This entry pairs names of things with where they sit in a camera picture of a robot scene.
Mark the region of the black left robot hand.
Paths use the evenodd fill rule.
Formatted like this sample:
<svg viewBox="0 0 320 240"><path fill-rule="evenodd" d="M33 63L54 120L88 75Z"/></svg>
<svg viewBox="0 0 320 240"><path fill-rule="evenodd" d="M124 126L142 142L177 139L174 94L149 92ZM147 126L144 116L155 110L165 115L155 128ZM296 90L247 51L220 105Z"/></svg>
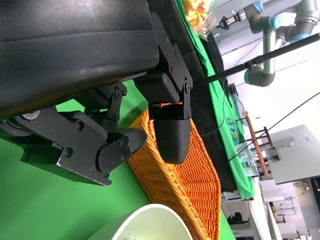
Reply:
<svg viewBox="0 0 320 240"><path fill-rule="evenodd" d="M160 157L182 164L193 80L147 1L1 1L0 137L23 149L22 162L109 186L147 140L118 129L128 80L148 102Z"/></svg>

